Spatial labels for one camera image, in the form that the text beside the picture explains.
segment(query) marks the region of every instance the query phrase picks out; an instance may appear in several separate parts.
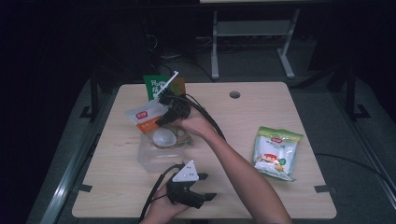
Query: gray carpet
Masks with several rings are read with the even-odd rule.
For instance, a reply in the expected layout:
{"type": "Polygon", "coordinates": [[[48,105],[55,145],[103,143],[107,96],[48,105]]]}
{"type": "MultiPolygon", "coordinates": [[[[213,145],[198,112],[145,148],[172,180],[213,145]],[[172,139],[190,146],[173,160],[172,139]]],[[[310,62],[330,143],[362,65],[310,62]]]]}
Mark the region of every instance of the gray carpet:
{"type": "MultiPolygon", "coordinates": [[[[296,74],[293,80],[285,77],[281,63],[276,56],[276,45],[273,43],[264,46],[262,50],[247,48],[233,54],[220,54],[219,82],[283,81],[288,85],[297,84],[313,74],[307,71],[307,67],[314,46],[315,42],[310,41],[294,41],[290,45],[288,55],[291,67],[296,74]]],[[[210,72],[208,52],[199,54],[196,64],[183,63],[186,61],[186,59],[179,58],[164,64],[172,70],[177,70],[186,82],[211,81],[204,71],[210,72]]],[[[159,73],[167,75],[169,70],[162,66],[159,73]]],[[[396,125],[378,104],[370,88],[360,80],[357,81],[356,100],[358,104],[367,108],[372,117],[359,119],[351,125],[345,115],[345,110],[338,103],[340,99],[343,100],[345,93],[342,91],[335,94],[327,91],[325,85],[328,80],[329,78],[325,77],[304,90],[290,91],[314,152],[341,156],[372,166],[361,141],[352,129],[353,125],[358,125],[395,181],[396,125]]],[[[38,223],[44,215],[71,154],[81,144],[84,134],[88,132],[93,135],[101,132],[116,92],[117,90],[114,94],[102,97],[105,99],[101,103],[102,115],[96,121],[98,125],[92,129],[92,124],[87,119],[79,117],[82,108],[90,104],[89,83],[81,91],[28,223],[38,223]]],[[[331,156],[317,155],[317,160],[324,179],[331,188],[337,216],[331,220],[294,220],[295,223],[396,223],[395,208],[379,184],[379,178],[373,172],[354,162],[331,156]]],[[[89,161],[88,158],[81,169],[76,186],[82,182],[89,161]]],[[[77,193],[71,188],[57,223],[132,223],[133,221],[129,218],[78,219],[73,217],[71,209],[76,197],[77,193]]]]}

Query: wooden table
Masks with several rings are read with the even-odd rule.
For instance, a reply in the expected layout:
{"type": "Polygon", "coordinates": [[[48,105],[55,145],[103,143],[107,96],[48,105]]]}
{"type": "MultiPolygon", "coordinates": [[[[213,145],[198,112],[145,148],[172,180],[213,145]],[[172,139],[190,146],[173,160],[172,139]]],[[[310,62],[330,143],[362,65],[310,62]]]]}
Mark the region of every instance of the wooden table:
{"type": "MultiPolygon", "coordinates": [[[[314,186],[325,185],[318,163],[304,131],[289,90],[281,82],[194,83],[187,93],[206,108],[222,129],[227,141],[252,162],[254,139],[259,126],[287,129],[304,135],[296,150],[294,182],[267,177],[292,218],[333,218],[336,215],[329,192],[316,193],[314,186]],[[230,97],[239,91],[239,99],[230,97]]],[[[75,217],[139,217],[159,174],[148,173],[137,161],[140,132],[124,111],[148,100],[144,85],[120,88],[101,139],[83,181],[92,186],[80,191],[73,207],[75,217]]],[[[250,218],[210,147],[198,137],[185,150],[198,172],[207,173],[191,190],[216,192],[212,202],[191,208],[181,218],[250,218]]]]}

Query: dark floor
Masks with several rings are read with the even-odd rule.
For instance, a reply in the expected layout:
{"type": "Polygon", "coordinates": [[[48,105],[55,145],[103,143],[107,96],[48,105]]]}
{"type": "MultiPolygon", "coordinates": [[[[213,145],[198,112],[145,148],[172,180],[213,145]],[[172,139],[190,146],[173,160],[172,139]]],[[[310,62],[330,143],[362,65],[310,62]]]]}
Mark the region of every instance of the dark floor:
{"type": "MultiPolygon", "coordinates": [[[[97,22],[91,11],[76,13],[81,8],[67,1],[42,6],[34,2],[13,2],[0,7],[0,15],[5,18],[0,23],[4,34],[1,62],[6,74],[2,91],[6,106],[10,108],[1,125],[2,135],[6,136],[0,158],[1,178],[8,180],[1,184],[4,198],[0,213],[2,223],[3,220],[23,223],[26,218],[27,223],[40,222],[71,157],[83,145],[84,138],[94,138],[101,132],[117,94],[117,86],[138,82],[139,71],[148,69],[142,64],[154,62],[155,73],[161,75],[177,70],[186,82],[213,81],[210,78],[210,49],[205,48],[208,39],[200,39],[199,46],[203,48],[198,48],[195,58],[174,58],[180,50],[165,46],[161,51],[162,58],[151,61],[149,54],[144,52],[139,62],[128,63],[130,61],[123,61],[125,58],[120,55],[112,54],[114,49],[96,42],[106,42],[114,36],[92,39],[92,34],[102,31],[91,25],[97,22]],[[83,108],[91,103],[88,80],[93,70],[99,70],[99,81],[105,91],[100,94],[100,113],[94,123],[80,117],[83,108]]],[[[255,37],[223,39],[218,82],[283,81],[292,86],[312,77],[322,69],[309,69],[318,39],[317,36],[302,35],[306,30],[309,29],[298,30],[300,33],[293,38],[288,52],[295,79],[285,77],[276,55],[276,48],[283,40],[255,37]]],[[[150,48],[155,46],[153,43],[153,38],[148,37],[150,48]]],[[[367,66],[371,75],[368,78],[358,70],[354,104],[356,112],[359,112],[357,105],[363,105],[371,116],[369,119],[352,121],[347,116],[346,85],[336,93],[326,88],[332,75],[305,89],[290,89],[338,213],[332,220],[294,220],[295,223],[396,222],[396,206],[389,199],[391,195],[384,191],[383,181],[363,166],[374,167],[372,161],[377,157],[389,179],[396,181],[396,125],[389,107],[396,105],[392,97],[394,91],[389,91],[396,84],[390,69],[393,63],[389,62],[394,56],[382,58],[375,52],[373,57],[375,60],[370,62],[376,66],[360,64],[360,67],[367,66]],[[373,82],[373,77],[382,75],[385,81],[373,82]],[[380,85],[382,91],[388,92],[388,99],[383,97],[384,92],[378,92],[380,85]]],[[[75,186],[82,182],[88,165],[89,158],[75,186]]],[[[131,219],[75,218],[71,208],[76,197],[72,187],[57,223],[132,222],[131,219]]]]}

